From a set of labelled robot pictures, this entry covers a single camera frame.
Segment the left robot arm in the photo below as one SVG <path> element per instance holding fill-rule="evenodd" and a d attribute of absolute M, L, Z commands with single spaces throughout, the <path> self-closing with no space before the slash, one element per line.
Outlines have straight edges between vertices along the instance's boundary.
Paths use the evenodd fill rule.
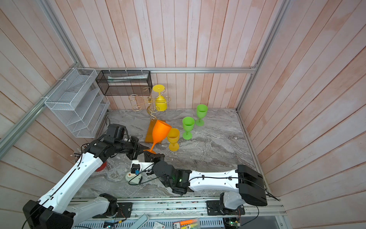
<path fill-rule="evenodd" d="M 30 200 L 24 205 L 24 225 L 31 229 L 70 229 L 97 215 L 116 217 L 119 211 L 117 199 L 106 193 L 76 210 L 67 207 L 80 187 L 107 159 L 125 154 L 135 160 L 147 149 L 137 137 L 128 135 L 125 126 L 108 125 L 106 133 L 88 144 L 76 164 L 51 190 L 39 200 Z"/>

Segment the orange wine glass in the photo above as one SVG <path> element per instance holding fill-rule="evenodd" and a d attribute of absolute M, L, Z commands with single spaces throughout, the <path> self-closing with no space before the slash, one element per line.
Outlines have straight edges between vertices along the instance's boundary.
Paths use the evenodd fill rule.
<path fill-rule="evenodd" d="M 150 122 L 145 142 L 153 143 L 152 147 L 148 149 L 148 152 L 154 153 L 153 148 L 157 143 L 161 143 L 169 134 L 171 130 L 171 126 L 164 121 L 161 120 L 153 120 Z"/>

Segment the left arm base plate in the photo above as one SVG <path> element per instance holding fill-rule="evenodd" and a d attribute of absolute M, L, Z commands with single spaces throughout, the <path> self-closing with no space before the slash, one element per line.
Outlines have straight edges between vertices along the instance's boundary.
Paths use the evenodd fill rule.
<path fill-rule="evenodd" d="M 94 216 L 94 219 L 101 218 L 130 218 L 132 213 L 132 202 L 117 202 L 118 208 L 101 215 Z"/>

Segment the yellow wine glass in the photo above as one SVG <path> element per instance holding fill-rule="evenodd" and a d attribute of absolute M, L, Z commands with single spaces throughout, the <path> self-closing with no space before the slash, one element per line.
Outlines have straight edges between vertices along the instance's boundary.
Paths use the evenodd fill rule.
<path fill-rule="evenodd" d="M 167 135 L 167 140 L 169 141 L 169 149 L 173 152 L 179 149 L 179 141 L 180 138 L 180 131 L 176 128 L 172 128 Z"/>
<path fill-rule="evenodd" d="M 155 85 L 152 90 L 158 93 L 157 98 L 155 99 L 155 105 L 159 112 L 163 112 L 167 109 L 167 100 L 163 96 L 165 92 L 165 87 L 163 85 Z"/>

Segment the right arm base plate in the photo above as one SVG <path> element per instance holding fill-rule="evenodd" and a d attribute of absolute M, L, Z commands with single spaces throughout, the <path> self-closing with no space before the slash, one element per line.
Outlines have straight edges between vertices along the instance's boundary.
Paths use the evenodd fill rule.
<path fill-rule="evenodd" d="M 245 209 L 243 206 L 237 208 L 236 210 L 227 209 L 220 200 L 209 200 L 206 202 L 207 214 L 209 216 L 224 216 L 224 215 L 245 215 Z"/>

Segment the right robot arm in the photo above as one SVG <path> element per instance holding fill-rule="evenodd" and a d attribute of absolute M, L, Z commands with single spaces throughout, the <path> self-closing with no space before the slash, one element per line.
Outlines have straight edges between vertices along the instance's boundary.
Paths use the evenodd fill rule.
<path fill-rule="evenodd" d="M 176 169 L 163 160 L 163 155 L 153 155 L 146 162 L 138 162 L 138 172 L 155 174 L 173 193 L 184 195 L 189 191 L 221 190 L 222 210 L 235 210 L 242 204 L 267 206 L 263 176 L 246 165 L 225 172 L 200 172 Z"/>

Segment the gold rack with wooden base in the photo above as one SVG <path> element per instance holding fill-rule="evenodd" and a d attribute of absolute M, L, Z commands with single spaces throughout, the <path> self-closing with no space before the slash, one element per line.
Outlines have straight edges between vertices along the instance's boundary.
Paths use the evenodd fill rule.
<path fill-rule="evenodd" d="M 131 94 L 129 100 L 135 102 L 132 106 L 132 110 L 138 112 L 142 109 L 141 105 L 146 105 L 146 111 L 150 116 L 149 127 L 145 136 L 146 143 L 153 143 L 153 128 L 158 120 L 156 113 L 164 112 L 168 109 L 168 103 L 171 101 L 169 96 L 163 96 L 166 92 L 165 86 L 155 85 L 152 88 L 145 87 L 143 92 L 148 92 L 147 98 L 143 98 L 142 95 Z"/>

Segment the green wine glass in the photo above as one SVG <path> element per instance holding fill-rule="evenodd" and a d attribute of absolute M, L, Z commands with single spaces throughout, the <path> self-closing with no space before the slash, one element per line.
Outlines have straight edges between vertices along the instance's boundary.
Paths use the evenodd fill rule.
<path fill-rule="evenodd" d="M 195 121 L 195 124 L 199 127 L 202 127 L 204 125 L 204 118 L 207 115 L 208 107 L 206 105 L 200 104 L 197 106 L 196 114 L 198 117 L 198 120 Z"/>
<path fill-rule="evenodd" d="M 195 125 L 195 120 L 192 117 L 185 117 L 182 120 L 183 123 L 183 129 L 184 129 L 184 133 L 182 134 L 183 139 L 185 140 L 190 140 L 192 138 L 192 133 L 191 131 L 194 128 Z"/>

